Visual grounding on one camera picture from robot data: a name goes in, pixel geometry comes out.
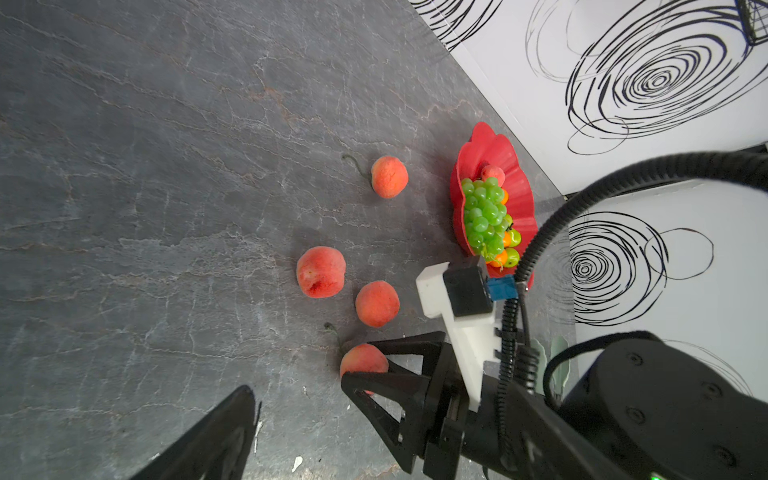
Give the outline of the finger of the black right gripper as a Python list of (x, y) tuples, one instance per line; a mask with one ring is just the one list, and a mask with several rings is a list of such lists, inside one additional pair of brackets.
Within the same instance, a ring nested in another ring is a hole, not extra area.
[(384, 355), (413, 355), (422, 358), (421, 374), (432, 375), (436, 369), (440, 352), (445, 344), (444, 332), (431, 332), (399, 339), (373, 341)]
[(413, 373), (347, 372), (341, 378), (342, 391), (408, 474), (429, 433), (428, 387), (428, 377)]

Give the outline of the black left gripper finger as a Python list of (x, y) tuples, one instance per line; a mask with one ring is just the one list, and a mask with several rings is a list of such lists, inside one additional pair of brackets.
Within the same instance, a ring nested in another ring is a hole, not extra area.
[(132, 478), (241, 479), (253, 451), (259, 412), (253, 390), (236, 388)]

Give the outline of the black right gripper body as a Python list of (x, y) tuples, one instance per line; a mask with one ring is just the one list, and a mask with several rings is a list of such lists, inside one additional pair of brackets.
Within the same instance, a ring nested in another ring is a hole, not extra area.
[(497, 413), (497, 381), (481, 376), (479, 410), (469, 409), (451, 345), (421, 341), (419, 457), (431, 479), (454, 479), (466, 457), (513, 479), (622, 479), (606, 454), (539, 397), (512, 384)]

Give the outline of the orange fake fruit cluster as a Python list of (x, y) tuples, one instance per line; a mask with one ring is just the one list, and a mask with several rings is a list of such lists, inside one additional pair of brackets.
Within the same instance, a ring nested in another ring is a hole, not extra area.
[(506, 263), (508, 262), (508, 257), (509, 257), (508, 252), (506, 249), (504, 249), (493, 260), (491, 260), (489, 264), (495, 268), (503, 269)]

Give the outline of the green fake grape bunch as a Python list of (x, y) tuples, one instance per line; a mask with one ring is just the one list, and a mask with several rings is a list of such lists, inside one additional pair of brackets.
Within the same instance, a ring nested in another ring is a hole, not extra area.
[(489, 264), (508, 246), (505, 232), (512, 225), (504, 199), (505, 191), (482, 179), (463, 178), (460, 182), (464, 194), (463, 225), (467, 243), (474, 255), (480, 255)]

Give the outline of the red flower-shaped fruit bowl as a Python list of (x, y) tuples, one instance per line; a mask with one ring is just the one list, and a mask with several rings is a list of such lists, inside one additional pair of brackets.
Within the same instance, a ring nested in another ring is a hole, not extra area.
[(477, 123), (449, 186), (458, 244), (468, 256), (479, 255), (492, 278), (513, 275), (538, 226), (533, 192), (510, 140)]

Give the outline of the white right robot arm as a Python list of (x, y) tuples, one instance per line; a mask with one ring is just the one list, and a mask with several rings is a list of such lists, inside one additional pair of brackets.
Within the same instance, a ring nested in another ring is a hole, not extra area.
[(467, 382), (440, 333), (383, 341), (424, 368), (349, 372), (345, 394), (400, 467), (432, 479), (461, 458), (508, 479), (763, 479), (767, 406), (647, 332), (606, 335), (546, 366), (524, 345), (469, 409)]

